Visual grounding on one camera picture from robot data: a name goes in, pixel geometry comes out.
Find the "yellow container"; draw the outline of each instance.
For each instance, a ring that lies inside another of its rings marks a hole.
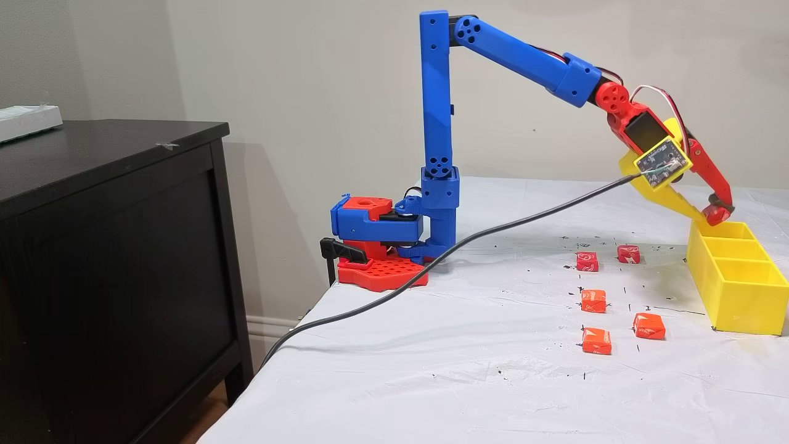
[[[747,225],[690,225],[687,261],[712,326],[780,335],[789,284]]]

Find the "black clamp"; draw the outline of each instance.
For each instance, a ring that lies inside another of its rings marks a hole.
[[[357,264],[366,264],[368,261],[364,250],[342,243],[334,238],[323,238],[320,240],[320,255],[326,259],[329,286],[337,280],[337,275],[335,274],[336,258],[345,258]]]

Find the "black mark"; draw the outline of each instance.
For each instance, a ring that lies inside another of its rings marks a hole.
[[[699,313],[698,311],[690,311],[690,310],[677,310],[675,308],[668,308],[668,307],[658,307],[657,305],[654,306],[655,308],[660,308],[661,310],[671,310],[671,311],[682,311],[683,313],[693,313],[693,314],[700,314],[704,316],[704,313]]]

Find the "dark wooden dresser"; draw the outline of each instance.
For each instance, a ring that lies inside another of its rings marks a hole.
[[[252,379],[226,123],[0,144],[0,442],[168,443]]]

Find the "dresser top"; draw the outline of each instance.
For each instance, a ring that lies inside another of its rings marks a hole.
[[[62,127],[2,143],[0,220],[229,133],[228,124],[219,122],[65,121]]]

